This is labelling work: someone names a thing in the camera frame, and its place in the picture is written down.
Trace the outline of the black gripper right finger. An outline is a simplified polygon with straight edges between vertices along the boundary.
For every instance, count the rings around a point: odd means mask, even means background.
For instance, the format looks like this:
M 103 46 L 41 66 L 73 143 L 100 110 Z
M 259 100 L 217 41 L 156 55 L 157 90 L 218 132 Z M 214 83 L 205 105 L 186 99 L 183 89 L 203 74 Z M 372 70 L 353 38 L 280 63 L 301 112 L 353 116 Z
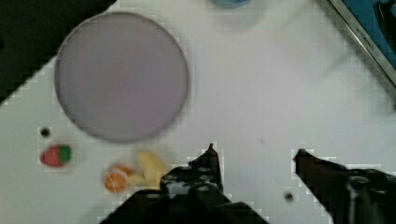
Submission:
M 395 177 L 376 169 L 348 169 L 299 149 L 295 174 L 333 224 L 396 224 Z

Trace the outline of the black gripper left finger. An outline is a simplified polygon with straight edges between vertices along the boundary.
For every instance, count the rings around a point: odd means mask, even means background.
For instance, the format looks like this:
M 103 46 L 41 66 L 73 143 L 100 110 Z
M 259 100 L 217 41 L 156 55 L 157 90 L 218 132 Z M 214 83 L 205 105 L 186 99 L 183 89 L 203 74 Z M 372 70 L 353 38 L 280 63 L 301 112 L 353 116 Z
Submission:
M 203 155 L 164 175 L 158 189 L 134 193 L 100 224 L 268 224 L 246 203 L 223 193 L 219 155 Z

